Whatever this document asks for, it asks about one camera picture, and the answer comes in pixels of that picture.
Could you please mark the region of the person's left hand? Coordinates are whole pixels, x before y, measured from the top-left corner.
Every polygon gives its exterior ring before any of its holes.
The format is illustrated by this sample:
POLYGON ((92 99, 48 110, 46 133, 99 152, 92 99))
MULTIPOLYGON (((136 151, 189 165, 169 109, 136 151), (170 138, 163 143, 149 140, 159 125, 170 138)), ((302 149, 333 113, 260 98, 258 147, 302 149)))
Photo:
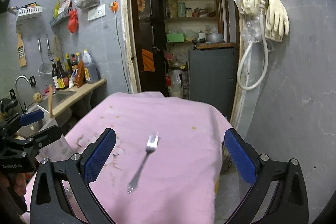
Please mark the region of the person's left hand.
MULTIPOLYGON (((1 186, 6 189, 10 186, 9 180, 3 174, 1 174, 1 186)), ((19 196, 26 194, 26 176, 24 173, 14 175, 14 190, 19 196)))

